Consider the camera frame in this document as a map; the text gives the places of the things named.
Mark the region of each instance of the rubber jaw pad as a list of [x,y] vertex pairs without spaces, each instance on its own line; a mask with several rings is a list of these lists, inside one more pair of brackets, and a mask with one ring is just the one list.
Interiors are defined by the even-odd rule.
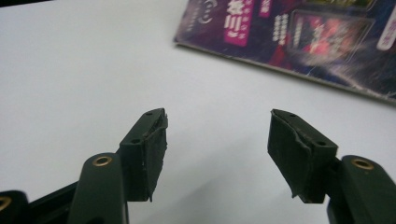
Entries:
[[268,153],[288,182],[292,197],[304,203],[323,203],[324,174],[338,146],[298,116],[272,112]]
[[129,202],[152,200],[163,169],[168,119],[163,108],[142,115],[120,143],[126,197]]

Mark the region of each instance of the magazine cover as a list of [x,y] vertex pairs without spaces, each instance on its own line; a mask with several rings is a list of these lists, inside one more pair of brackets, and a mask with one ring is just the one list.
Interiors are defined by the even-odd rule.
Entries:
[[190,0],[175,42],[396,103],[396,0]]

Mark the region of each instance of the printed image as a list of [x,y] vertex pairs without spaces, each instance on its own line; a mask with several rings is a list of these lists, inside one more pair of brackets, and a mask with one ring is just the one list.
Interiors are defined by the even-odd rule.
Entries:
[[374,0],[305,0],[306,3],[330,5],[336,7],[370,7]]
[[366,19],[297,10],[292,14],[288,49],[328,61],[347,61],[371,25]]

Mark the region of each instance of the magazine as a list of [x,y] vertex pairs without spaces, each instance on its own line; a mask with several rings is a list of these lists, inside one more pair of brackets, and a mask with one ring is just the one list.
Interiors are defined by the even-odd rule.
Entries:
[[190,0],[175,42],[396,103],[396,0]]

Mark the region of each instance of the white desk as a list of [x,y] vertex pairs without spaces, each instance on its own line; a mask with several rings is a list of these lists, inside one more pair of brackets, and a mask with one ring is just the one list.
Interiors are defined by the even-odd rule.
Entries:
[[328,223],[266,152],[272,108],[288,110],[396,179],[396,108],[257,66],[176,47],[187,0],[63,0],[0,8],[0,191],[38,199],[114,152],[164,107],[168,150],[134,224]]

